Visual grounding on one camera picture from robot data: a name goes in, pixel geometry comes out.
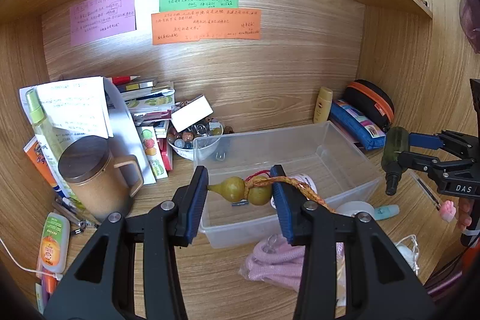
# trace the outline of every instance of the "blue bead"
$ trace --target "blue bead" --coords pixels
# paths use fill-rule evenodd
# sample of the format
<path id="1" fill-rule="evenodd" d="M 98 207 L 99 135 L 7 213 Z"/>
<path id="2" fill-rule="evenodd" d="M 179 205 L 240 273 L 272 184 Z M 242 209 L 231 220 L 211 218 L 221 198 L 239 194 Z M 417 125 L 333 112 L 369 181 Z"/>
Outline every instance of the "blue bead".
<path id="1" fill-rule="evenodd" d="M 183 148 L 185 146 L 185 141 L 182 139 L 176 139 L 173 145 L 177 148 Z"/>

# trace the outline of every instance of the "wooden mug lid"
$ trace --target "wooden mug lid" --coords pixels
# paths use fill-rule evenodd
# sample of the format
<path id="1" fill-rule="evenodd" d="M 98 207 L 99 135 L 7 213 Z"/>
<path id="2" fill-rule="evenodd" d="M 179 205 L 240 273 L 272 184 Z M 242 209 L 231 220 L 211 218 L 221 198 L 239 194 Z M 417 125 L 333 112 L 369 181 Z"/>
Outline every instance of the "wooden mug lid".
<path id="1" fill-rule="evenodd" d="M 99 172 L 110 157 L 107 139 L 85 136 L 74 141 L 62 153 L 58 171 L 69 183 L 80 183 Z"/>

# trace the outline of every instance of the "red pencil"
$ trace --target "red pencil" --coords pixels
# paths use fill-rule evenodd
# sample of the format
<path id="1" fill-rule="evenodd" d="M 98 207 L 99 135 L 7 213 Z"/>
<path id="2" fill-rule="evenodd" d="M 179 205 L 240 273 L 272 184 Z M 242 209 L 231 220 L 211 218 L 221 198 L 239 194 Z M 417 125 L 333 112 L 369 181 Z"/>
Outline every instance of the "red pencil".
<path id="1" fill-rule="evenodd" d="M 108 77 L 107 79 L 110 80 L 115 86 L 125 84 L 130 82 L 131 80 L 137 79 L 139 76 L 113 76 Z"/>

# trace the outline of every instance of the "green sticky note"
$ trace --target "green sticky note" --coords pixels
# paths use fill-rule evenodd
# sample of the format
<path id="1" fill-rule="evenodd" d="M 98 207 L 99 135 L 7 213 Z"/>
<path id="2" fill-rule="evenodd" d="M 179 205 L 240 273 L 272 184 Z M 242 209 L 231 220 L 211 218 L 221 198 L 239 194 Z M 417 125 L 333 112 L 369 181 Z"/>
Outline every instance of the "green sticky note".
<path id="1" fill-rule="evenodd" d="M 238 8 L 239 0 L 160 0 L 159 11 L 206 9 L 212 7 Z"/>

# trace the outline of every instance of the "orange braided cord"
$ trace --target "orange braided cord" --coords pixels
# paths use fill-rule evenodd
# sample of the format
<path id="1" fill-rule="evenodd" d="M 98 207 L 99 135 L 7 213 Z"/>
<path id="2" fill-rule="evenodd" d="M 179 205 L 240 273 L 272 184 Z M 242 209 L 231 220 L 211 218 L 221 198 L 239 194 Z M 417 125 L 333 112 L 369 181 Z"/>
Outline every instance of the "orange braided cord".
<path id="1" fill-rule="evenodd" d="M 329 207 L 327 203 L 323 200 L 323 198 L 320 197 L 317 193 L 315 193 L 311 189 L 311 187 L 308 186 L 305 182 L 300 182 L 294 178 L 289 178 L 288 176 L 273 176 L 271 178 L 256 176 L 252 179 L 249 179 L 248 181 L 245 181 L 245 193 L 243 195 L 244 199 L 248 199 L 248 193 L 252 187 L 268 186 L 274 182 L 285 182 L 289 185 L 294 186 L 295 188 L 300 190 L 300 192 L 308 199 L 315 201 L 317 204 L 320 204 L 324 208 L 327 208 L 330 212 L 335 213 L 335 210 Z"/>

